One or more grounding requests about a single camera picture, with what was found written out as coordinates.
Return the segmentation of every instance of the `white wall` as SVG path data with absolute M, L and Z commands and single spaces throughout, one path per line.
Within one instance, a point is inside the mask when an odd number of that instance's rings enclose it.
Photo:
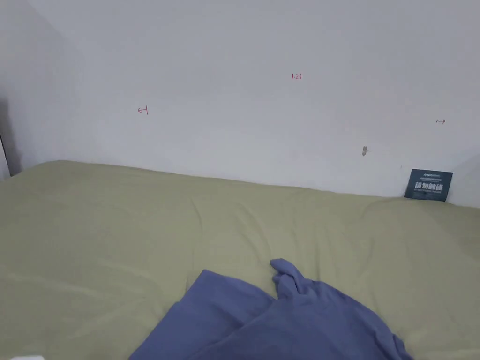
M 449 200 L 480 206 L 479 1 L 20 2 L 0 46 L 20 44 L 6 78 L 23 84 L 7 87 L 21 167 L 383 196 L 425 168 L 453 171 Z

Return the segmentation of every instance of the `dark blue card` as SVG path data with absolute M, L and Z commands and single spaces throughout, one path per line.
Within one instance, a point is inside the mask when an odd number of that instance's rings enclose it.
M 453 172 L 412 169 L 405 197 L 445 201 Z

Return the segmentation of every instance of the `blue cloth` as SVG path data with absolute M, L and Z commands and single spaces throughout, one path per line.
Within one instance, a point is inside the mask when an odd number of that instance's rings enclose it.
M 373 311 L 286 260 L 270 264 L 277 300 L 204 270 L 130 359 L 412 359 Z

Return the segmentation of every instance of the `red arrow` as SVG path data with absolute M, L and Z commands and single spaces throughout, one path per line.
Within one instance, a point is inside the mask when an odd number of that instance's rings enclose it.
M 147 108 L 146 106 L 145 106 L 145 109 L 140 109 L 140 108 L 138 108 L 137 111 L 138 111 L 138 112 L 142 112 L 142 111 L 144 111 L 144 110 L 147 110 L 147 115 L 148 115 L 148 108 Z

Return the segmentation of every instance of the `bed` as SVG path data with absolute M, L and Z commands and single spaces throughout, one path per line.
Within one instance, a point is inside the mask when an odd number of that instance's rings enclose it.
M 480 359 L 480 209 L 70 161 L 0 182 L 0 359 L 126 359 L 203 269 L 274 295 L 279 257 Z

